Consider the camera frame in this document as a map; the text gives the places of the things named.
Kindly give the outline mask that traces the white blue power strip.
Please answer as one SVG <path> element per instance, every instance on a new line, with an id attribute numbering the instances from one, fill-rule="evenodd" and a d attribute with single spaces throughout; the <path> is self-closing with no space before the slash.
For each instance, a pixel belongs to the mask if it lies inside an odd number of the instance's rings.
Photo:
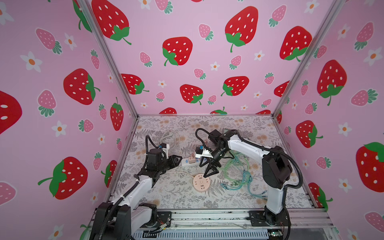
<path id="1" fill-rule="evenodd" d="M 184 158 L 181 161 L 182 167 L 192 167 L 200 164 L 200 159 Z"/>

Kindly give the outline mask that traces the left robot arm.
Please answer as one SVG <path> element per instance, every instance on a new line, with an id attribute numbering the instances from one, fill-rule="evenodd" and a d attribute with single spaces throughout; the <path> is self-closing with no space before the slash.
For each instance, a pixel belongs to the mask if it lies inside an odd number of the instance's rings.
<path id="1" fill-rule="evenodd" d="M 168 170 L 178 167 L 181 156 L 169 155 L 169 145 L 155 145 L 150 138 L 145 139 L 145 162 L 135 182 L 128 190 L 108 203 L 101 203 L 96 210 L 90 240 L 131 240 L 143 225 L 154 225 L 158 220 L 155 204 L 139 203 Z"/>

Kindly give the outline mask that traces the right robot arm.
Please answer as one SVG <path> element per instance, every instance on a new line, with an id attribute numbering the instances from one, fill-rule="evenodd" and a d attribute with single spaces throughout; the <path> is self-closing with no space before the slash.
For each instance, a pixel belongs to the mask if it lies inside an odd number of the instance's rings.
<path id="1" fill-rule="evenodd" d="M 202 145 L 196 148 L 196 157 L 205 158 L 207 166 L 204 177 L 218 174 L 222 165 L 221 159 L 230 151 L 239 152 L 262 165 L 263 180 L 268 185 L 268 198 L 264 210 L 264 218 L 269 226 L 277 226 L 283 221 L 290 220 L 286 208 L 286 196 L 289 188 L 299 189 L 303 185 L 303 174 L 294 159 L 284 152 L 284 149 L 260 146 L 243 138 L 238 130 L 220 133 L 217 130 L 208 132 L 198 128 L 195 135 Z"/>

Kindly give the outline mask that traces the round pink power socket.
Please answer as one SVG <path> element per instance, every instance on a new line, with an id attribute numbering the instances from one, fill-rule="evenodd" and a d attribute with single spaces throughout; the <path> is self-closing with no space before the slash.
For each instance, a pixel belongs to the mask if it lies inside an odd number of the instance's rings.
<path id="1" fill-rule="evenodd" d="M 210 178 L 205 178 L 203 174 L 197 174 L 193 179 L 193 187 L 197 192 L 206 192 L 209 189 L 210 185 Z"/>

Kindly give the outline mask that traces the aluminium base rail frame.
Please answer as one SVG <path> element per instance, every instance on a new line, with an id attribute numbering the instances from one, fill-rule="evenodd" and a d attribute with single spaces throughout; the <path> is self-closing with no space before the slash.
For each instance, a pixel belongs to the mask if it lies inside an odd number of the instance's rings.
<path id="1" fill-rule="evenodd" d="M 321 209 L 289 209 L 276 226 L 262 221 L 260 209 L 160 209 L 152 227 L 142 226 L 127 240 L 340 240 Z"/>

